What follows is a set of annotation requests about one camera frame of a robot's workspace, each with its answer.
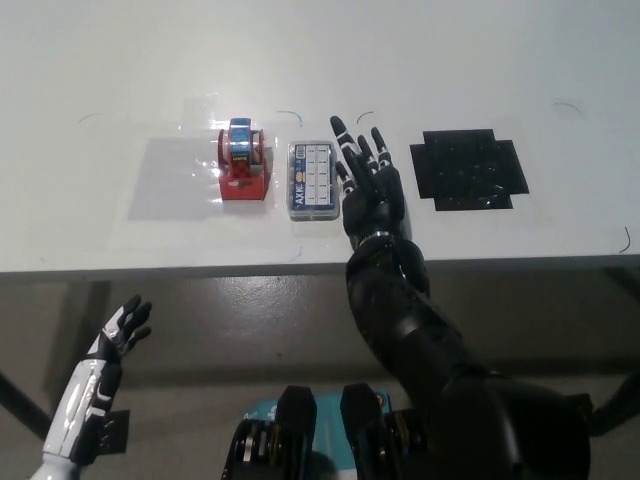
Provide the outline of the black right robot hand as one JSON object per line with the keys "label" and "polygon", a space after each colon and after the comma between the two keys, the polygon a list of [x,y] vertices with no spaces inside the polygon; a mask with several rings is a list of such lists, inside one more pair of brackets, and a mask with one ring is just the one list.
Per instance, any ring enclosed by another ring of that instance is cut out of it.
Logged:
{"label": "black right robot hand", "polygon": [[405,198],[399,171],[378,128],[371,129],[375,150],[365,136],[353,138],[338,116],[330,125],[342,152],[336,172],[343,190],[343,227],[356,249],[370,237],[405,235]]}

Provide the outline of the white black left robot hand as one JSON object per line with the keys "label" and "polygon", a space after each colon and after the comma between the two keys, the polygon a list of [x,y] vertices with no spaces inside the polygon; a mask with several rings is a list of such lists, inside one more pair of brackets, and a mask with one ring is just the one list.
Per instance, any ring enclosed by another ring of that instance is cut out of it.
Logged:
{"label": "white black left robot hand", "polygon": [[152,304],[136,295],[121,305],[76,364],[56,408],[43,452],[81,463],[98,442],[122,376],[122,360],[148,336]]}

